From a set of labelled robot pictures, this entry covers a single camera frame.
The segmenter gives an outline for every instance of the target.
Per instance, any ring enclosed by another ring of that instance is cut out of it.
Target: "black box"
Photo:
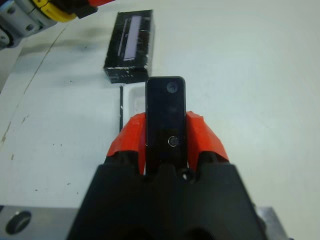
[[[154,35],[152,10],[118,13],[103,67],[111,83],[148,80]]]

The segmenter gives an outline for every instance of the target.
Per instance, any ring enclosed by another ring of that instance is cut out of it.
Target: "white table surface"
[[[296,240],[320,239],[319,7],[117,0],[30,37],[0,94],[0,203],[80,206],[119,130],[119,88],[102,71],[117,12],[154,9],[152,75],[184,77],[187,110],[220,137],[252,201]]]

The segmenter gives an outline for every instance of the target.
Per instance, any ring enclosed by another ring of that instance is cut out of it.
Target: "black rectangular box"
[[[148,80],[154,35],[152,10],[118,13],[104,63],[104,71],[111,83]]]

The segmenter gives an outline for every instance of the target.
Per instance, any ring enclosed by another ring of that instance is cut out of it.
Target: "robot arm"
[[[113,0],[0,0],[0,50],[76,17],[84,18]]]

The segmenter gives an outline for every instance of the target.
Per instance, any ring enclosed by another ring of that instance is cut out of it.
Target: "metal plate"
[[[29,224],[17,234],[8,234],[6,230],[8,222],[21,212],[31,213]],[[0,239],[64,240],[77,212],[77,208],[5,206],[0,212]]]

